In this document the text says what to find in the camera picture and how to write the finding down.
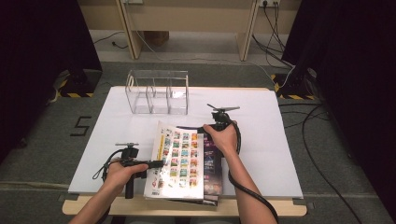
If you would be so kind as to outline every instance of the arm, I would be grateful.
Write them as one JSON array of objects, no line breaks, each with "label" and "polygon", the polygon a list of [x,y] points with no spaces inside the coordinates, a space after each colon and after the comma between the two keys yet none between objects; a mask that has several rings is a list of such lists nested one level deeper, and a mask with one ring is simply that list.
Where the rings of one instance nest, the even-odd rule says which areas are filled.
[{"label": "arm", "polygon": [[112,163],[109,167],[105,183],[69,224],[96,223],[116,197],[122,193],[123,187],[131,175],[145,171],[148,168],[146,164],[123,167],[119,162]]},{"label": "arm", "polygon": [[[223,153],[233,179],[242,186],[260,194],[259,189],[236,153],[237,139],[233,125],[229,125],[221,132],[217,132],[209,125],[204,125],[204,129],[212,136],[216,147]],[[270,209],[263,203],[238,188],[235,188],[235,195],[242,223],[276,223]]]}]

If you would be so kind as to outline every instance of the wall outlet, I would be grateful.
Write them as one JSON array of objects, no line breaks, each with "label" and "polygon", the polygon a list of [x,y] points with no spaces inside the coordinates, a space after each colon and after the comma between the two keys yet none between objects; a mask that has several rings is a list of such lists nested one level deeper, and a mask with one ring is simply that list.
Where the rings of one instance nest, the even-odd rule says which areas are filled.
[{"label": "wall outlet", "polygon": [[275,7],[276,3],[279,6],[280,0],[260,0],[260,7],[263,7],[263,2],[267,1],[267,7]]}]

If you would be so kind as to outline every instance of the hand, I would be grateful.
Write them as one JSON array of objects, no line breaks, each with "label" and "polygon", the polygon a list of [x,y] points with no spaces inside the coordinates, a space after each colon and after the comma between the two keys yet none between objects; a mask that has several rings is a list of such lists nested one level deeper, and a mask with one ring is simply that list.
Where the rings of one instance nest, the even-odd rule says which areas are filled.
[{"label": "hand", "polygon": [[204,130],[212,136],[216,147],[220,149],[224,157],[230,153],[236,153],[236,130],[232,124],[228,125],[226,129],[220,132],[205,124]]},{"label": "hand", "polygon": [[119,162],[113,162],[108,167],[107,178],[104,186],[110,187],[120,194],[122,193],[123,187],[133,174],[143,172],[148,168],[149,166],[147,164],[123,167]]}]

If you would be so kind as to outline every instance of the gray carpet floor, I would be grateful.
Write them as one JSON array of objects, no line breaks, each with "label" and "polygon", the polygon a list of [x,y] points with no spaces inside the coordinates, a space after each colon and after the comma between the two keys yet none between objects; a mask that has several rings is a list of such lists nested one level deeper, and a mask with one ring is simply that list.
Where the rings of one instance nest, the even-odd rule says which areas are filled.
[{"label": "gray carpet floor", "polygon": [[[190,86],[265,87],[272,81],[255,65],[188,63],[102,63],[104,73],[91,98],[65,98],[48,105],[28,136],[27,146],[10,151],[0,165],[0,223],[67,223],[62,213],[70,184],[92,129],[112,86],[124,85],[130,69],[187,70]],[[265,67],[269,75],[285,70]],[[315,111],[302,132],[302,121],[320,100],[278,99],[291,156],[297,170],[308,213],[282,217],[280,223],[358,223],[346,204],[325,181],[343,195],[362,223],[393,223],[362,169],[349,158],[340,135],[324,107]],[[85,136],[75,125],[80,116],[90,119]],[[38,182],[36,186],[27,185]],[[173,219],[128,217],[128,223],[172,223]],[[194,218],[191,223],[238,223],[236,218]]]}]

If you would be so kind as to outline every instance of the acrylic divider box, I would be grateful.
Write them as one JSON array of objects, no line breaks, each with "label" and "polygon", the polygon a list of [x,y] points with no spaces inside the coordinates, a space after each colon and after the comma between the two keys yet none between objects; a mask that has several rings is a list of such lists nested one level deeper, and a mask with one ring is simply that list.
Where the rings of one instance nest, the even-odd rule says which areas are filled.
[{"label": "acrylic divider box", "polygon": [[187,71],[131,70],[125,92],[134,114],[188,114]]}]

